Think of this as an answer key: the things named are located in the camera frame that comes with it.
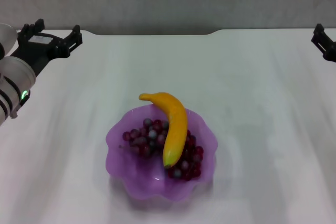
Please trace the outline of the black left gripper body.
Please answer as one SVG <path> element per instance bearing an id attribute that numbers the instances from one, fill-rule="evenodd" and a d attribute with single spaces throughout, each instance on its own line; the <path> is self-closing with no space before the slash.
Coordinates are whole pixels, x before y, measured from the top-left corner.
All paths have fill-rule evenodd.
<path id="1" fill-rule="evenodd" d="M 50 42 L 33 42 L 33 37 L 51 39 Z M 33 70 L 37 77 L 48 63 L 58 58 L 70 56 L 70 35 L 60 38 L 51 34 L 19 32 L 18 48 L 12 53 L 13 57 L 23 60 Z"/>

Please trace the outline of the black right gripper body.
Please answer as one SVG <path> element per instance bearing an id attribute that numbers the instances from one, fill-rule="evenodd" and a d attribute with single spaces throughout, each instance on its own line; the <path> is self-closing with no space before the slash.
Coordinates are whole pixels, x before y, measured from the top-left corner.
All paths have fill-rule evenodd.
<path id="1" fill-rule="evenodd" d="M 328 45 L 326 46 L 325 51 L 323 53 L 323 58 L 326 61 L 336 62 L 335 41 L 332 41 L 331 43 L 328 43 Z"/>

